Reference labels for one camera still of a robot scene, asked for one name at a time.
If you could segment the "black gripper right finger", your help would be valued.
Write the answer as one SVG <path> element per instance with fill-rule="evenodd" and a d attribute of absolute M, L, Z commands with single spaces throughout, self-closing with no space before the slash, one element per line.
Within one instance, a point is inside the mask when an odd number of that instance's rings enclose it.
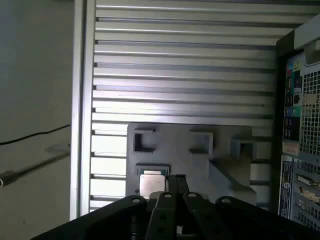
<path fill-rule="evenodd" d="M 318 240 L 320 233 L 292 220 L 231 196 L 214 203 L 191 192 L 185 175 L 177 177 L 178 190 L 201 240 Z"/>

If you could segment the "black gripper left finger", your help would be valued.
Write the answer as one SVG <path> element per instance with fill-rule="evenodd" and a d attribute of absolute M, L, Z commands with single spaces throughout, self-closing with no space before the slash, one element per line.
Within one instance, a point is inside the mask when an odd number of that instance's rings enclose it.
<path fill-rule="evenodd" d="M 37 240 L 173 240 L 176 235 L 177 180 L 149 200 L 130 195 L 35 237 Z"/>

